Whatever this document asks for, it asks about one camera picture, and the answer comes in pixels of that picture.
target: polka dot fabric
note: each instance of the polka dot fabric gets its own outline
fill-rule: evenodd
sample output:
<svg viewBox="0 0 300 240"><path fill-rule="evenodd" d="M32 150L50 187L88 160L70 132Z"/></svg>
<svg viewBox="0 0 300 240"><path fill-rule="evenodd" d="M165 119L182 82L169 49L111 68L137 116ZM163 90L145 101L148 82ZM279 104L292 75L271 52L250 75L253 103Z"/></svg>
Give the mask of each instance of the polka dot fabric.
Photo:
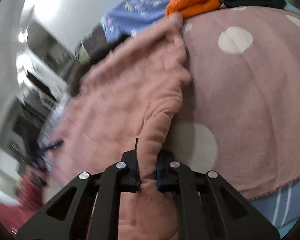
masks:
<svg viewBox="0 0 300 240"><path fill-rule="evenodd" d="M216 169L248 199L299 178L300 14L240 7L184 26L193 86L170 130L172 142L184 139L174 129L185 123L194 135L182 160ZM211 142L207 149L194 140ZM210 157L200 168L193 160L203 155Z"/></svg>

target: white wall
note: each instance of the white wall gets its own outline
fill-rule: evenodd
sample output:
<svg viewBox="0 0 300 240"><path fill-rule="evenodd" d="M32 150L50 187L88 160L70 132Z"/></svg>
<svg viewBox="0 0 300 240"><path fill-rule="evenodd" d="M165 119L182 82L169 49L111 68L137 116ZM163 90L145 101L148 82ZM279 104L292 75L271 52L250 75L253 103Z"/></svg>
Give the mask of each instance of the white wall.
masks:
<svg viewBox="0 0 300 240"><path fill-rule="evenodd" d="M0 190L0 202L6 205L18 205L20 204L16 198L13 198Z"/></svg>
<svg viewBox="0 0 300 240"><path fill-rule="evenodd" d="M100 21L104 13L122 0L43 0L42 9L52 17L35 14L35 20L65 48L74 52L81 39Z"/></svg>
<svg viewBox="0 0 300 240"><path fill-rule="evenodd" d="M0 2L0 127L19 90L16 72L18 25L24 0Z"/></svg>
<svg viewBox="0 0 300 240"><path fill-rule="evenodd" d="M19 163L18 161L7 154L4 150L0 148L0 170L5 174L15 179L20 180L20 175L18 174Z"/></svg>
<svg viewBox="0 0 300 240"><path fill-rule="evenodd" d="M15 197L16 180L0 169L0 191L8 196Z"/></svg>

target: silver bolt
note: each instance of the silver bolt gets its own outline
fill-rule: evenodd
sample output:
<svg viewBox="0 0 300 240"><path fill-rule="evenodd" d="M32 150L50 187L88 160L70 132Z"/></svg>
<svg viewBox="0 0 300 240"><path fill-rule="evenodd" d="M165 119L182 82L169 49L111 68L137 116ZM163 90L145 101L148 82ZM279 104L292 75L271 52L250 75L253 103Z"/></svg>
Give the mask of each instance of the silver bolt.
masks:
<svg viewBox="0 0 300 240"><path fill-rule="evenodd" d="M216 177L218 177L218 173L216 171L209 171L208 172L208 177L215 179Z"/></svg>
<svg viewBox="0 0 300 240"><path fill-rule="evenodd" d="M172 168L179 168L179 167L180 167L180 162L176 162L176 161L171 162L171 163L170 163L170 166L171 166Z"/></svg>
<svg viewBox="0 0 300 240"><path fill-rule="evenodd" d="M87 172L81 172L79 174L79 178L80 179L87 179L87 178L89 178L89 173L87 173Z"/></svg>
<svg viewBox="0 0 300 240"><path fill-rule="evenodd" d="M125 168L127 165L124 162L119 162L115 165L118 169L123 169Z"/></svg>

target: pink fleece blanket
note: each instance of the pink fleece blanket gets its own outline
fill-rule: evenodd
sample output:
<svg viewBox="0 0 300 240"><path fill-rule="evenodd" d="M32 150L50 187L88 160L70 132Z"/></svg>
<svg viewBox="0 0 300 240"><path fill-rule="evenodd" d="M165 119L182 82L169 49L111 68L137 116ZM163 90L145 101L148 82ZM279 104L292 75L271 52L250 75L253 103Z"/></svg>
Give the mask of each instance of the pink fleece blanket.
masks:
<svg viewBox="0 0 300 240"><path fill-rule="evenodd" d="M102 172L139 138L141 192L121 195L119 239L177 237L175 205L170 195L157 191L154 173L171 119L182 104L181 88L191 81L182 66L181 25L180 14L162 19L94 66L53 136L65 140L55 152L52 171L63 185L82 171Z"/></svg>

